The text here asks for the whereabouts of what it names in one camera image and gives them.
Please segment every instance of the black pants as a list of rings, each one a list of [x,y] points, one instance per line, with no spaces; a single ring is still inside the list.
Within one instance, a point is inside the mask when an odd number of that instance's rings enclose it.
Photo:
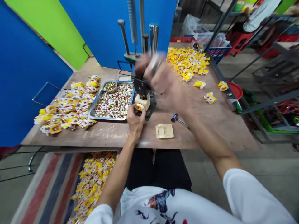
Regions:
[[[245,34],[252,33],[252,32],[246,32],[246,31],[243,30],[244,23],[245,22],[236,22],[234,24],[234,26],[232,27],[232,29],[231,29],[232,33],[236,32],[236,31],[238,31],[240,33],[245,33]]]
[[[181,188],[191,191],[192,182],[180,150],[134,149],[126,187],[155,186],[166,190]]]

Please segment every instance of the small hammer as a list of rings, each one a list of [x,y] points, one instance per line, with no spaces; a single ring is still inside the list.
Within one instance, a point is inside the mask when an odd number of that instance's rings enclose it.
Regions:
[[[178,118],[178,114],[175,114],[172,119],[171,119],[171,122],[175,122],[175,121],[178,121],[179,123],[181,123],[182,125],[184,125],[186,128],[188,128],[190,130],[190,128],[188,127],[188,125],[186,125],[183,121],[181,121],[179,118]]]

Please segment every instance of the chair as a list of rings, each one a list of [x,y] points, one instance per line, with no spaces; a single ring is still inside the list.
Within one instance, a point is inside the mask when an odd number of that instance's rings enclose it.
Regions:
[[[241,33],[241,32],[234,32],[232,35],[231,30],[226,35],[226,39],[230,40],[231,50],[225,55],[227,57],[231,53],[234,53],[234,57],[243,49],[244,45],[247,43],[247,41],[252,37],[253,33]]]
[[[272,38],[268,43],[266,43],[261,49],[258,50],[258,53],[263,53],[265,52],[268,48],[271,47],[271,45],[273,44],[273,42],[275,40],[280,41],[280,42],[296,42],[299,39],[299,35],[287,35],[287,34],[281,34],[278,35],[274,38]],[[263,58],[267,59],[270,57],[277,57],[278,55],[280,55],[280,52],[278,52],[275,49],[271,49],[268,53],[266,53]]]

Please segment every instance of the person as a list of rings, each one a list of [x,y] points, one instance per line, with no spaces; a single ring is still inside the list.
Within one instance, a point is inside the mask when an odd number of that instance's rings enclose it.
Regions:
[[[244,11],[246,21],[236,22],[231,29],[231,34],[236,31],[245,34],[253,33],[260,26],[261,22],[275,11],[281,2],[281,0],[266,0],[251,15],[249,8],[246,8]]]
[[[294,9],[292,18],[293,21],[278,20],[272,24],[269,29],[265,31],[262,37],[257,41],[259,46],[266,44],[270,38],[276,37],[281,34],[298,35],[299,34],[299,9]]]
[[[179,113],[213,162],[233,215],[191,192],[190,178],[179,150],[157,149],[153,166],[149,150],[134,149],[145,124],[145,111],[137,117],[135,105],[130,105],[126,143],[85,224],[112,223],[119,201],[119,224],[296,224],[284,206],[246,171],[217,132],[193,111],[185,85],[179,82],[172,68],[162,61],[153,71],[156,67],[149,63],[149,58],[142,58],[135,67],[136,72],[144,72],[153,90],[164,89],[165,103]]]

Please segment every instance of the striped rug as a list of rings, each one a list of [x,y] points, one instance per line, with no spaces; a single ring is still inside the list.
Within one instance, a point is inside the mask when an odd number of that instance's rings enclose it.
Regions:
[[[84,153],[45,154],[11,223],[66,223],[73,212],[70,198],[80,181],[84,157]]]

